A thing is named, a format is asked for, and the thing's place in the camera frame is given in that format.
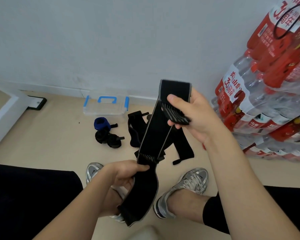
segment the plastic box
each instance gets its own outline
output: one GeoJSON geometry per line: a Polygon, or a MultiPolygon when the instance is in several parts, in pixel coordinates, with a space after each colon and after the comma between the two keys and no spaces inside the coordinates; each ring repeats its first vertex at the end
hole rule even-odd
{"type": "Polygon", "coordinates": [[[105,89],[103,91],[91,90],[84,102],[85,115],[113,118],[114,123],[125,117],[129,108],[129,97],[124,90],[105,89]]]}

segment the fingernail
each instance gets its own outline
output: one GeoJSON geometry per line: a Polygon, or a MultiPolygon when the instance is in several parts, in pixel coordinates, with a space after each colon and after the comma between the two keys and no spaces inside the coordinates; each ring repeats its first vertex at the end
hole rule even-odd
{"type": "Polygon", "coordinates": [[[176,98],[176,96],[173,94],[169,94],[167,97],[167,99],[169,99],[169,100],[174,100],[175,98],[176,98]]]}

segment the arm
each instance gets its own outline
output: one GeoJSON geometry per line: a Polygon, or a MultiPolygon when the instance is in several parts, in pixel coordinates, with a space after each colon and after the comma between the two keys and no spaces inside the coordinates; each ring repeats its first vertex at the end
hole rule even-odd
{"type": "Polygon", "coordinates": [[[111,185],[123,185],[147,165],[134,160],[105,165],[85,189],[50,222],[34,239],[91,239],[101,206],[111,185]]]}
{"type": "Polygon", "coordinates": [[[171,95],[168,100],[192,120],[188,130],[207,149],[232,239],[299,240],[300,232],[265,190],[208,101],[194,89],[191,96],[190,103],[171,95]]]}

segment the white wall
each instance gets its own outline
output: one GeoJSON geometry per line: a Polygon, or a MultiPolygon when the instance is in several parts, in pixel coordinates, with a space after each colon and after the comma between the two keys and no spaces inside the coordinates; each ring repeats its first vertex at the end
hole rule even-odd
{"type": "Polygon", "coordinates": [[[208,98],[278,0],[0,0],[0,79],[208,98]]]}

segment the gray sneaker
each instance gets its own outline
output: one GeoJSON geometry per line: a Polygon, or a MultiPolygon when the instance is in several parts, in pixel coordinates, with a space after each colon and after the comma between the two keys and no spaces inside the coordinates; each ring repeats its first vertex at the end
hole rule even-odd
{"type": "MultiPolygon", "coordinates": [[[[92,162],[88,165],[87,167],[87,177],[86,177],[86,182],[87,184],[92,180],[92,178],[103,168],[103,165],[98,163],[98,162],[92,162]]],[[[116,186],[111,186],[113,190],[115,190],[119,196],[124,199],[128,193],[128,191],[124,187],[116,187],[116,186]]],[[[115,219],[117,222],[124,223],[124,219],[119,215],[114,215],[110,216],[111,218],[115,219]]]]}
{"type": "Polygon", "coordinates": [[[165,192],[156,202],[153,203],[153,210],[157,217],[161,219],[176,218],[168,210],[167,199],[176,190],[188,189],[192,192],[203,195],[208,186],[209,176],[208,171],[204,168],[195,168],[182,175],[178,183],[165,192]]]}

